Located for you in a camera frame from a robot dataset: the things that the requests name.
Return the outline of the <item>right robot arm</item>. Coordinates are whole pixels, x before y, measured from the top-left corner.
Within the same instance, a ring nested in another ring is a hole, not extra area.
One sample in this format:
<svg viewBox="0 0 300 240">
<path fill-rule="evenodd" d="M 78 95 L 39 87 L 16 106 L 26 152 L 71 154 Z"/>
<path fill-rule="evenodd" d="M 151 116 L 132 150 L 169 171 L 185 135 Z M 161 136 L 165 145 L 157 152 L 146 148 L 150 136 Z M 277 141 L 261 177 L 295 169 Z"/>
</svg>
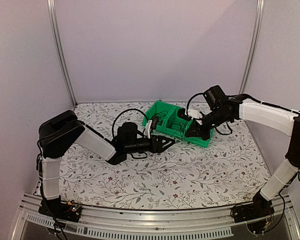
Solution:
<svg viewBox="0 0 300 240">
<path fill-rule="evenodd" d="M 253 196 L 252 203 L 236 205 L 231 210 L 236 223 L 272 215 L 272 199 L 280 196 L 300 172 L 300 111 L 257 100 L 246 93 L 226 95 L 219 85 L 210 87 L 201 96 L 206 100 L 210 113 L 203 114 L 186 106 L 183 115 L 193 120 L 186 130 L 187 138 L 199 137 L 206 141 L 212 129 L 235 120 L 261 124 L 290 138 L 283 162 Z"/>
</svg>

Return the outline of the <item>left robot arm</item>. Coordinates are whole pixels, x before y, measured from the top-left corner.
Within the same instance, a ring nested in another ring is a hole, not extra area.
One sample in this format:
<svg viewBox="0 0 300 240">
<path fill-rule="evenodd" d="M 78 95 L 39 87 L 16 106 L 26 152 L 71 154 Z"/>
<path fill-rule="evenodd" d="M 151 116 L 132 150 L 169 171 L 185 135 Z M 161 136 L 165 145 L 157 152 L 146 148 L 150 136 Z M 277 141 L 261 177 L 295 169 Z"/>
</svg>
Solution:
<svg viewBox="0 0 300 240">
<path fill-rule="evenodd" d="M 41 182 L 40 193 L 45 209 L 53 216 L 64 213 L 59 191 L 61 159 L 68 149 L 77 144 L 110 165 L 118 165 L 128 155 L 136 153 L 161 154 L 175 144 L 169 137 L 155 135 L 157 119 L 148 119 L 144 132 L 134 122 L 125 122 L 118 129 L 112 128 L 112 140 L 107 139 L 91 126 L 78 119 L 72 110 L 67 110 L 44 122 L 38 130 L 36 169 Z"/>
</svg>

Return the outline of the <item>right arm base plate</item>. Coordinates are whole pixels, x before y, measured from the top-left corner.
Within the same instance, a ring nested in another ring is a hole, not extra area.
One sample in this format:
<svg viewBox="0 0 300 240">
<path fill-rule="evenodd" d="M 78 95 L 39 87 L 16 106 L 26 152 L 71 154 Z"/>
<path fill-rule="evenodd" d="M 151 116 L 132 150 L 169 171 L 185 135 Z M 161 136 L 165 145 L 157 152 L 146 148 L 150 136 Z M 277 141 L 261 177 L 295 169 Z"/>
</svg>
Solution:
<svg viewBox="0 0 300 240">
<path fill-rule="evenodd" d="M 272 204 L 259 208 L 254 203 L 236 204 L 230 210 L 235 223 L 246 222 L 248 231 L 253 235 L 264 234 L 273 221 L 275 210 Z"/>
</svg>

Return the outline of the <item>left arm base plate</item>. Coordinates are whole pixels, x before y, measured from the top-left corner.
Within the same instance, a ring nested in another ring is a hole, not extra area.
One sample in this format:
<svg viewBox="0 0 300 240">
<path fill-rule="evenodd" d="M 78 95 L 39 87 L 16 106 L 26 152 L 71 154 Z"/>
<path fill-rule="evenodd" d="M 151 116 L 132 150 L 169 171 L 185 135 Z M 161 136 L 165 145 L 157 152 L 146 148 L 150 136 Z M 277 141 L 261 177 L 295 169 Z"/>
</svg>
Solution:
<svg viewBox="0 0 300 240">
<path fill-rule="evenodd" d="M 42 200 L 38 212 L 42 215 L 78 223 L 82 213 L 82 204 L 73 200 L 65 203 L 60 199 Z"/>
</svg>

